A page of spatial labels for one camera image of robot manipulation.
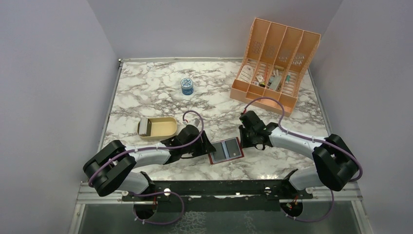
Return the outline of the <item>beige oval tray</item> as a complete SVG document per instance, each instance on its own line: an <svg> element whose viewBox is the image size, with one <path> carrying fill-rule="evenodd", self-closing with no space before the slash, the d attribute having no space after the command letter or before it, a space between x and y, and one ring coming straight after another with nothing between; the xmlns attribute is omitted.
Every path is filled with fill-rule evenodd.
<svg viewBox="0 0 413 234"><path fill-rule="evenodd" d="M152 117L149 119L152 122L151 134L150 136L140 136L141 139L143 140L167 139L176 134L177 121L175 118L173 117Z"/></svg>

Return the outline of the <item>red leather card holder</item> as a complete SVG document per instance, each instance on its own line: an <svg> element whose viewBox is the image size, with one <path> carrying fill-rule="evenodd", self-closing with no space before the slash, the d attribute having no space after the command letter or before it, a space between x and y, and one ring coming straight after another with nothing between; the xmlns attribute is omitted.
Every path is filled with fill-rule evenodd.
<svg viewBox="0 0 413 234"><path fill-rule="evenodd" d="M225 141L226 141L226 140L228 140L228 139L221 140L221 141L216 141L216 142L222 143L223 149L224 149L224 152L225 152L225 156L226 156L226 159L225 159L224 161L219 162L219 163L226 162L226 161L231 161L231 160L234 160L234 159L239 159L239 158L244 157L244 153L243 153L242 148L241 148L241 145L240 145L240 140L239 140L239 138L238 138L238 143L239 143L240 150L241 150L241 152L242 152L242 157L239 157L239 158L229 158L229 157L228 157L228 152L227 152L227 149L226 149L226 145L225 145ZM212 160L211 160L211 153L208 154L208 157L209 157L209 162L210 162L211 165L213 165L213 164L218 164L218 163L213 163L213 162L212 162Z"/></svg>

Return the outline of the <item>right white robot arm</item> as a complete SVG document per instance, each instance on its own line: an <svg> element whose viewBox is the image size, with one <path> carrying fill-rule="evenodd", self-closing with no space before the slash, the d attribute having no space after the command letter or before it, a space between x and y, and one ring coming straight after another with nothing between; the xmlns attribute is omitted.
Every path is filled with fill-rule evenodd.
<svg viewBox="0 0 413 234"><path fill-rule="evenodd" d="M314 161L314 166L294 169L282 179L280 191L286 198L294 198L301 190L326 186L341 191L358 171L357 164L348 156L350 150L334 134L327 138L299 135L282 130L277 123L264 124L253 111L240 116L239 126L242 148L262 146L278 147L293 151Z"/></svg>

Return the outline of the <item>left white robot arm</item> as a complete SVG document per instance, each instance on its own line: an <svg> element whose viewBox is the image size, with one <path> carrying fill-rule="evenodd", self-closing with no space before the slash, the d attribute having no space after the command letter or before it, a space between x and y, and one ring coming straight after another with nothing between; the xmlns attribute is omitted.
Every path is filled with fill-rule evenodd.
<svg viewBox="0 0 413 234"><path fill-rule="evenodd" d="M132 173L134 168L171 164L185 154L198 157L215 151L205 131L187 125L178 135L154 145L129 147L113 140L84 164L83 172L100 197L124 190L147 200L153 194L154 183L145 172Z"/></svg>

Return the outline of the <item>black VIP credit card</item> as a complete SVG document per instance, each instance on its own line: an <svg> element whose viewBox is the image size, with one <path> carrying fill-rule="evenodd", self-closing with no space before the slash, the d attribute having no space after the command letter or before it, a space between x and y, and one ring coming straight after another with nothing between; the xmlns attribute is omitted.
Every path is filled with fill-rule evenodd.
<svg viewBox="0 0 413 234"><path fill-rule="evenodd" d="M225 145L226 145L229 158L242 157L242 152L240 150L237 137L226 140Z"/></svg>

